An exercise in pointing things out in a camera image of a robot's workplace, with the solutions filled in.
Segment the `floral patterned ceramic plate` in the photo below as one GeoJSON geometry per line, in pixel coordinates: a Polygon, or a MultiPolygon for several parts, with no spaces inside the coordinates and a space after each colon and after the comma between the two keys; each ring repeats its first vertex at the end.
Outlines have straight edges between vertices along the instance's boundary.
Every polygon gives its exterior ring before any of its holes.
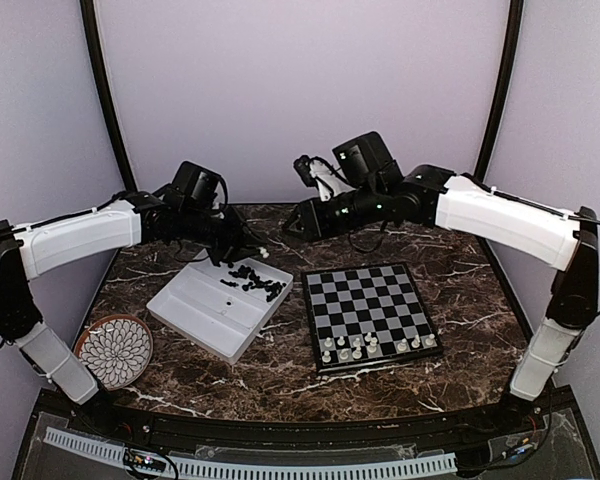
{"type": "Polygon", "coordinates": [[[97,320],[79,337],[74,353],[108,391],[137,380],[153,354],[148,326],[126,314],[97,320]]]}

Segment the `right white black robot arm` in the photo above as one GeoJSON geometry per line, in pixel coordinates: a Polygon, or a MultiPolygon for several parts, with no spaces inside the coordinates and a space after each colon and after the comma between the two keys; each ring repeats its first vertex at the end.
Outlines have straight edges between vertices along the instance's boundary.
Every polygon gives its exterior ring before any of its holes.
{"type": "Polygon", "coordinates": [[[490,413],[501,434],[529,416],[554,371],[598,315],[596,214],[537,204],[488,187],[470,174],[420,165],[403,174],[381,135],[371,131],[334,148],[338,164],[303,155],[294,168],[317,196],[299,202],[283,225],[304,241],[351,233],[372,223],[410,222],[473,234],[529,254],[556,275],[544,318],[514,370],[508,396],[490,413]]]}

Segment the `black front rail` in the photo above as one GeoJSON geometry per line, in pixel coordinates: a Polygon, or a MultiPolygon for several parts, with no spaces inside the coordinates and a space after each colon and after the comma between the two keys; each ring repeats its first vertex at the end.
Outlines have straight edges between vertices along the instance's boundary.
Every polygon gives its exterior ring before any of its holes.
{"type": "Polygon", "coordinates": [[[96,435],[123,444],[156,450],[192,452],[203,445],[273,450],[336,450],[414,444],[420,452],[443,449],[483,448],[490,440],[513,437],[527,430],[539,431],[555,422],[543,415],[564,416],[571,411],[582,419],[569,386],[559,387],[538,400],[541,412],[533,420],[525,417],[518,426],[495,428],[497,404],[460,411],[420,416],[344,422],[252,422],[205,419],[173,415],[115,405],[116,417],[124,425],[111,435],[72,414],[64,395],[43,389],[29,418],[19,455],[24,458],[43,443],[47,426],[53,422],[89,437],[96,435]]]}

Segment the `pile of black chess pieces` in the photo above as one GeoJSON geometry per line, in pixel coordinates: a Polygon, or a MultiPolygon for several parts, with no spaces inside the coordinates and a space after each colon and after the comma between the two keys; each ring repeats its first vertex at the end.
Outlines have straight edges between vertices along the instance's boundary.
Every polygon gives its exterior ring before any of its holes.
{"type": "Polygon", "coordinates": [[[286,287],[285,282],[265,278],[253,267],[247,265],[230,270],[228,275],[229,279],[220,279],[221,284],[253,294],[267,303],[275,300],[286,287]]]}

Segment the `black white chessboard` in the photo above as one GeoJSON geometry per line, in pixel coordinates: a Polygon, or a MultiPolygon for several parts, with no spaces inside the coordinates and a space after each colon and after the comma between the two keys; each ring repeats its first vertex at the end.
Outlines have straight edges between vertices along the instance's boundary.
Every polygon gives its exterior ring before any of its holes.
{"type": "Polygon", "coordinates": [[[343,269],[307,272],[302,275],[309,331],[319,375],[375,367],[382,364],[410,362],[437,356],[443,352],[429,312],[415,281],[404,263],[387,263],[343,269]],[[370,358],[364,337],[367,332],[378,340],[377,357],[370,358]],[[435,345],[426,346],[425,338],[435,335],[435,345]],[[422,347],[411,349],[414,337],[422,338],[422,347]],[[338,347],[336,340],[345,339],[338,347]],[[353,359],[352,340],[361,340],[362,357],[353,359]],[[330,338],[325,349],[323,339],[330,338]],[[406,338],[410,349],[398,352],[396,345],[406,338]],[[341,361],[339,352],[349,350],[349,359],[341,361]],[[324,363],[322,353],[331,352],[331,361],[324,363]]]}

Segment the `black frame post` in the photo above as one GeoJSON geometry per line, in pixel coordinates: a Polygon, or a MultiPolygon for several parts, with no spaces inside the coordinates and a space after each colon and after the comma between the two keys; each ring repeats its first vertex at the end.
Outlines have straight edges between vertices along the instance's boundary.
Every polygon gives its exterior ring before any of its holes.
{"type": "Polygon", "coordinates": [[[504,42],[494,94],[474,168],[474,176],[480,181],[484,181],[486,178],[506,105],[522,26],[524,3],[524,0],[511,0],[509,2],[504,42]]]}
{"type": "Polygon", "coordinates": [[[107,75],[104,49],[96,15],[96,4],[92,0],[80,0],[79,6],[92,76],[117,170],[125,189],[137,191],[137,182],[126,151],[107,75]]]}

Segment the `white plastic divided tray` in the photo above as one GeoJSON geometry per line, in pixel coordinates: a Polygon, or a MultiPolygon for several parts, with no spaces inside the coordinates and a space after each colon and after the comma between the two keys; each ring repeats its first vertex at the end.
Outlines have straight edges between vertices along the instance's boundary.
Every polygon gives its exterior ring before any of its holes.
{"type": "Polygon", "coordinates": [[[233,365],[262,327],[283,303],[293,287],[293,275],[254,258],[231,266],[215,266],[204,252],[170,280],[146,308],[154,318],[187,337],[196,345],[233,365]],[[282,293],[267,303],[253,294],[227,287],[220,279],[241,265],[253,267],[261,276],[286,283],[282,293]],[[227,300],[232,306],[220,314],[227,300]]]}

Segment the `left black frame post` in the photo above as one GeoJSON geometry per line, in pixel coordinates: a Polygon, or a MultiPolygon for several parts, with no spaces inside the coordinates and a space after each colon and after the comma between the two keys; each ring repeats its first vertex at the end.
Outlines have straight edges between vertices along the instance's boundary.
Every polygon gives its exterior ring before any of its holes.
{"type": "Polygon", "coordinates": [[[125,189],[137,191],[137,182],[126,151],[107,75],[104,49],[96,15],[96,4],[92,0],[80,0],[79,6],[92,76],[117,170],[125,189]]]}

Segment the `pile of white chess pieces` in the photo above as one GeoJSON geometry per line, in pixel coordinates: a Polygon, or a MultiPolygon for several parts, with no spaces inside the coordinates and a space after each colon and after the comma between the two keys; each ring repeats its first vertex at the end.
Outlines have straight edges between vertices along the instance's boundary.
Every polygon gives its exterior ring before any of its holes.
{"type": "Polygon", "coordinates": [[[223,315],[223,316],[227,315],[228,312],[229,312],[229,310],[230,310],[230,308],[231,308],[231,306],[232,306],[232,301],[231,300],[227,300],[225,302],[224,306],[222,307],[222,309],[220,311],[220,314],[223,315]]]}

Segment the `right black frame post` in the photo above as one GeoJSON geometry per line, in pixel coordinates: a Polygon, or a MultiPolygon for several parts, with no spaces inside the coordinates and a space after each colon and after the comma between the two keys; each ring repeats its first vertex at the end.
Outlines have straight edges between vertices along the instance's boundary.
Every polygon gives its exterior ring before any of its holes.
{"type": "Polygon", "coordinates": [[[484,181],[486,178],[506,105],[522,26],[524,3],[524,0],[511,0],[509,2],[504,42],[494,94],[474,168],[474,176],[480,181],[484,181]]]}

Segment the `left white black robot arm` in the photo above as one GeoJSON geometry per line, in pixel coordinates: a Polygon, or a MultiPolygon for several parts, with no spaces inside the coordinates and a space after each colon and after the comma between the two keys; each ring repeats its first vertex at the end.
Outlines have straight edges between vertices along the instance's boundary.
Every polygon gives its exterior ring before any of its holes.
{"type": "Polygon", "coordinates": [[[120,412],[99,398],[94,374],[45,323],[29,283],[65,264],[110,250],[188,240],[215,266],[266,255],[265,240],[216,193],[223,177],[190,161],[154,193],[123,191],[101,206],[37,223],[0,221],[0,337],[77,405],[100,436],[121,427],[120,412]]]}

